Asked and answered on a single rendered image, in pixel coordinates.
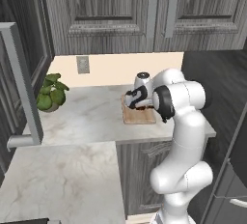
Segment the black hob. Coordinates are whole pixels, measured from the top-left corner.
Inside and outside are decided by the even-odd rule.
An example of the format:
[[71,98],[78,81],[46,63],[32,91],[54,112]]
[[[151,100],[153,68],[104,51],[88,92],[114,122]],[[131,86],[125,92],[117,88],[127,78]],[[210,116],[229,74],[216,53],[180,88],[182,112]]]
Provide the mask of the black hob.
[[49,218],[36,218],[27,220],[15,220],[15,221],[0,221],[0,224],[62,224],[61,220],[51,220]]

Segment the dark wood tall cupboard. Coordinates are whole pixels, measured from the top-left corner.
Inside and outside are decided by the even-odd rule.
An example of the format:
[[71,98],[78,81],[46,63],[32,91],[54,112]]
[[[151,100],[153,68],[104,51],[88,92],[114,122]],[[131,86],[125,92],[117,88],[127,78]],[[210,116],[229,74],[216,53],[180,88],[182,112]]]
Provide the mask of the dark wood tall cupboard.
[[[55,55],[45,0],[0,0],[0,22],[17,24],[32,87],[37,93]],[[26,124],[0,34],[0,181],[14,156],[14,151],[7,149],[7,142],[11,136],[20,135]]]

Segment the dark grey fridge door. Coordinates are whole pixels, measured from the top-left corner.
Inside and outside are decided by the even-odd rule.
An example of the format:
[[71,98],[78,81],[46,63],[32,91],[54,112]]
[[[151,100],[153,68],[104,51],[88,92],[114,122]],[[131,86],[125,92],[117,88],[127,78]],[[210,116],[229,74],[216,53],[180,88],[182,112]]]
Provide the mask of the dark grey fridge door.
[[231,199],[247,202],[247,103],[226,159],[203,224],[247,224],[247,209],[230,203]]

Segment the wooden cutting board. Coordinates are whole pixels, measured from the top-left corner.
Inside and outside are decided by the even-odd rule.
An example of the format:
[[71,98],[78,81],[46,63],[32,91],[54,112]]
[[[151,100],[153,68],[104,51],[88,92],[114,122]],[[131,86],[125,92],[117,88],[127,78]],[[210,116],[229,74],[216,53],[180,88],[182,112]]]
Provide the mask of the wooden cutting board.
[[126,125],[153,125],[156,123],[154,112],[151,108],[130,109],[124,104],[122,97],[123,122]]

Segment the green potted plant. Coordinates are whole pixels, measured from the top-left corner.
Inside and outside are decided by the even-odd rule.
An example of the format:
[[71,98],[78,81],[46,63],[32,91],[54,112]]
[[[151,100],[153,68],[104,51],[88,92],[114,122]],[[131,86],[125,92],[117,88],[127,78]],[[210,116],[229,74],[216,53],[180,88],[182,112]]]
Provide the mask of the green potted plant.
[[69,87],[60,81],[60,73],[48,74],[42,83],[37,96],[37,107],[42,112],[54,112],[66,101]]

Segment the grey wood cupboard door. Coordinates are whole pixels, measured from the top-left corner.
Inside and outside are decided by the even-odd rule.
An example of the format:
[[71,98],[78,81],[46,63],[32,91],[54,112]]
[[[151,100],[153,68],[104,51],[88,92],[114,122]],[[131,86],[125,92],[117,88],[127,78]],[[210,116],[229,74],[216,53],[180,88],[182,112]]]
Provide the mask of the grey wood cupboard door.
[[155,52],[238,50],[247,39],[247,0],[178,0],[173,36],[165,38],[169,0],[158,0]]
[[170,141],[116,144],[125,217],[160,208],[163,197],[151,188],[150,174],[170,149]]
[[46,0],[57,55],[153,51],[149,0]]

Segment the grey wall outlet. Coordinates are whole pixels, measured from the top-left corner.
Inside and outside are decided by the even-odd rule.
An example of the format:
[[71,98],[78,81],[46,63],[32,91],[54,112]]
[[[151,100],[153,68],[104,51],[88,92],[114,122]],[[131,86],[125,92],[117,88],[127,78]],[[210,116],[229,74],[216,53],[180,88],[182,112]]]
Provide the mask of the grey wall outlet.
[[77,56],[77,71],[79,74],[89,73],[90,72],[90,64],[88,56]]

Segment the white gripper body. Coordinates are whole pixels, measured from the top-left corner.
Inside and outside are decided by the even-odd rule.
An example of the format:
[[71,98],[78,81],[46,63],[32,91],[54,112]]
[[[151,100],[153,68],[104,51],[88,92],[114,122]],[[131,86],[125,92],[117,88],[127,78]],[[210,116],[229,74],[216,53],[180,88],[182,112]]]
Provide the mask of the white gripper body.
[[137,107],[150,107],[152,106],[152,100],[150,98],[143,99],[136,103]]

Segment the grey wood upper cupboard door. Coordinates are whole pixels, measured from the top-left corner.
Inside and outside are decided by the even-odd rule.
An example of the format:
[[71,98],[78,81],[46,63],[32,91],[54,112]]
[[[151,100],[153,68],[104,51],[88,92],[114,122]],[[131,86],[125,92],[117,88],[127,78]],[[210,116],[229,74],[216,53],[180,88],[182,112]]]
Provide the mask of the grey wood upper cupboard door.
[[169,0],[158,0],[155,52],[238,50],[247,39],[247,0],[178,0],[173,36],[165,38]]
[[57,55],[153,51],[149,0],[46,0]]

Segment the grey wood lower cupboard door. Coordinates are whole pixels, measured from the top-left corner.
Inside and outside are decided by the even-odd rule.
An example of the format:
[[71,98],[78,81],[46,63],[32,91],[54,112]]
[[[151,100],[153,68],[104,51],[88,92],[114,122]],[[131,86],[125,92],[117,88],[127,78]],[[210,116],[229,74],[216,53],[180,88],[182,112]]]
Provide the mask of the grey wood lower cupboard door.
[[151,188],[150,174],[170,149],[170,141],[116,144],[125,217],[160,208],[163,197]]

